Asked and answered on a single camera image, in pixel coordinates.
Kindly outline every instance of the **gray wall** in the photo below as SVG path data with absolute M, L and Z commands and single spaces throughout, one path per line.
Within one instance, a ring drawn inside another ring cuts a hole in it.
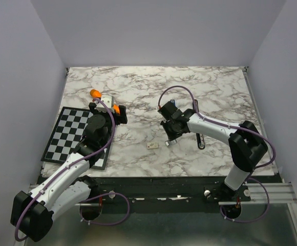
M 297 0 L 288 0 L 249 68 L 277 164 L 297 195 Z
M 68 66 L 247 66 L 285 0 L 32 0 Z
M 13 198 L 39 175 L 65 74 L 31 2 L 0 1 L 0 245 L 13 245 Z

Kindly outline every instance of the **marble surface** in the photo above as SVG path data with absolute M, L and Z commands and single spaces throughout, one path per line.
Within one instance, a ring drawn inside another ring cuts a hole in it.
M 238 67 L 94 67 L 71 68 L 63 93 L 63 106 L 88 108 L 91 89 L 115 97 L 115 103 L 127 107 L 128 124 L 120 125 L 111 146 L 107 168 L 88 170 L 89 176 L 218 176 L 227 175 L 233 165 L 229 147 L 205 137 L 205 150 L 197 148 L 195 134 L 178 139 L 166 147 L 167 140 L 157 112 L 160 94 L 173 85 L 189 88 L 199 102 L 200 112 L 228 122 L 250 120 L 258 126 L 248 88 Z M 172 89 L 161 101 L 175 99 L 181 110 L 192 108 L 190 96 Z M 148 150 L 155 141 L 159 148 Z M 261 163 L 269 159 L 265 155 Z M 59 167 L 45 163 L 44 177 Z M 271 167 L 256 170 L 255 175 L 273 175 Z

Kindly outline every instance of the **black and white checkered board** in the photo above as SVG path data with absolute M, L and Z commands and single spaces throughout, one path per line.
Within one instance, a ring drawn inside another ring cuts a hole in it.
M 87 109 L 63 107 L 48 141 L 42 161 L 63 164 L 81 140 L 82 133 L 88 119 L 93 114 Z M 105 154 L 93 169 L 104 170 L 107 164 L 110 147 L 105 149 Z

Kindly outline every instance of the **purple cable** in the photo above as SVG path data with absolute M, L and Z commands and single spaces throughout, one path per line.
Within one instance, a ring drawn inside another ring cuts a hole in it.
M 193 96 L 192 92 L 191 92 L 188 88 L 186 88 L 185 86 L 171 86 L 171 87 L 167 88 L 164 92 L 162 92 L 162 94 L 161 94 L 161 96 L 160 96 L 160 98 L 159 98 L 159 101 L 158 101 L 158 106 L 159 106 L 159 107 L 160 107 L 160 101 L 161 101 L 161 99 L 162 99 L 162 96 L 163 96 L 168 90 L 170 90 L 170 89 L 172 89 L 172 88 L 182 88 L 182 89 L 186 90 L 186 91 L 190 94 L 190 97 L 192 98 L 192 101 L 193 101 L 194 110 L 195 110 L 195 112 L 198 114 L 198 116 L 199 116 L 201 119 L 206 120 L 207 122 L 210 122 L 210 123 L 219 125 L 219 126 L 221 126 L 221 127 L 227 127 L 227 128 L 230 127 L 230 128 L 232 128 L 232 129 L 245 131 L 245 132 L 251 133 L 251 134 L 253 134 L 253 135 L 255 135 L 255 136 L 258 136 L 258 137 L 262 138 L 263 140 L 265 140 L 265 141 L 270 145 L 270 147 L 271 147 L 271 149 L 272 149 L 272 158 L 271 158 L 270 161 L 268 161 L 267 163 L 265 163 L 265 164 L 261 164 L 261 165 L 257 166 L 256 169 L 257 169 L 257 168 L 265 167 L 265 166 L 267 166 L 267 165 L 269 165 L 269 164 L 271 164 L 271 163 L 274 162 L 274 160 L 276 159 L 276 149 L 275 149 L 274 145 L 273 145 L 273 144 L 272 144 L 266 137 L 264 137 L 263 135 L 261 135 L 261 134 L 255 132 L 255 131 L 252 131 L 252 130 L 250 130 L 250 129 L 246 129 L 246 128 L 243 128 L 243 127 L 236 127 L 236 126 L 228 126 L 227 124 L 217 122 L 217 121 L 215 121 L 215 120 L 213 120 L 213 119 L 207 119 L 207 118 L 204 118 L 203 115 L 201 115 L 201 114 L 199 113 L 199 110 L 198 110 L 198 107 L 197 107 L 197 105 L 196 105 L 196 103 L 195 103 L 195 99 L 194 99 L 194 96 Z
M 266 187 L 264 187 L 264 185 L 263 185 L 260 181 L 254 179 L 254 178 L 249 178 L 248 180 L 253 180 L 254 182 L 257 182 L 257 183 L 260 184 L 261 187 L 265 190 L 265 192 L 266 192 L 266 196 L 267 196 L 267 207 L 266 207 L 266 210 L 263 212 L 262 215 L 260 215 L 260 216 L 259 216 L 258 218 L 256 218 L 256 219 L 252 219 L 252 220 L 234 220 L 234 219 L 228 218 L 228 217 L 224 214 L 224 212 L 223 212 L 224 207 L 223 207 L 223 206 L 220 206 L 220 213 L 221 213 L 222 217 L 224 217 L 224 219 L 227 219 L 227 220 L 232 221 L 232 222 L 235 222 L 235 223 L 252 223 L 252 222 L 256 222 L 256 221 L 258 221 L 259 219 L 262 219 L 262 218 L 265 217 L 266 214 L 268 213 L 269 208 L 270 208 L 270 199 L 269 199 L 269 195 L 268 195 L 268 192 L 267 192 Z
M 116 125 L 115 125 L 115 122 L 114 122 L 114 118 L 113 118 L 113 115 L 110 111 L 110 109 L 98 98 L 94 98 L 95 101 L 98 101 L 100 104 L 103 105 L 103 107 L 105 107 L 105 109 L 107 110 L 110 118 L 111 118 L 111 121 L 112 121 L 112 133 L 111 133 L 111 137 L 109 139 L 109 141 L 107 142 L 107 144 L 105 144 L 101 149 L 99 149 L 98 151 L 90 154 L 90 155 L 87 155 L 87 156 L 84 156 L 83 158 L 80 158 L 79 160 L 76 160 L 74 161 L 73 163 L 71 163 L 69 166 L 72 167 L 73 165 L 77 164 L 78 162 L 82 161 L 82 160 L 85 160 L 85 159 L 89 159 L 91 158 L 92 156 L 94 155 L 97 155 L 98 153 L 100 153 L 101 151 L 103 151 L 105 148 L 107 148 L 112 140 L 113 140 L 113 137 L 114 137 L 114 133 L 115 133 L 115 128 L 116 128 Z M 59 171 L 44 187 L 43 187 L 43 190 L 45 191 L 50 185 L 52 182 L 54 182 L 63 172 L 65 172 L 66 170 L 68 170 L 68 168 L 63 168 L 61 171 Z M 19 231 L 19 228 L 20 228 L 20 224 L 26 214 L 26 212 L 30 209 L 31 205 L 34 204 L 34 202 L 41 196 L 41 193 L 38 193 L 32 200 L 31 202 L 26 206 L 26 208 L 23 210 L 23 212 L 21 213 L 20 215 L 20 218 L 19 220 L 17 221 L 16 223 L 16 226 L 15 226 L 15 231 L 14 231 L 14 237 L 15 237 L 15 240 L 18 241 L 18 242 L 21 242 L 21 241 L 24 241 L 28 238 L 28 236 L 24 237 L 24 238 L 19 238 L 18 236 L 18 231 Z
M 127 202 L 127 212 L 126 212 L 126 215 L 125 215 L 121 220 L 119 220 L 119 221 L 117 221 L 117 222 L 113 222 L 113 223 L 99 223 L 99 222 L 94 222 L 94 221 L 91 221 L 91 220 L 85 220 L 84 217 L 82 216 L 82 211 L 80 211 L 81 219 L 84 220 L 84 221 L 86 221 L 86 222 L 89 222 L 90 224 L 97 224 L 97 225 L 99 225 L 99 226 L 115 226 L 115 225 L 117 225 L 117 224 L 123 223 L 123 222 L 128 218 L 128 216 L 129 216 L 129 212 L 130 212 L 130 204 L 129 204 L 129 201 L 128 201 L 128 199 L 127 199 L 124 195 L 122 195 L 122 194 L 120 194 L 120 193 L 115 193 L 115 192 L 114 192 L 114 193 L 105 193 L 105 194 L 101 194 L 101 195 L 99 195 L 99 196 L 95 196 L 95 197 L 86 199 L 86 200 L 84 200 L 84 201 L 82 201 L 82 202 L 91 201 L 91 200 L 100 198 L 100 197 L 102 197 L 102 196 L 108 196 L 108 195 L 118 195 L 118 196 L 121 196 L 123 199 L 126 200 L 126 202 Z

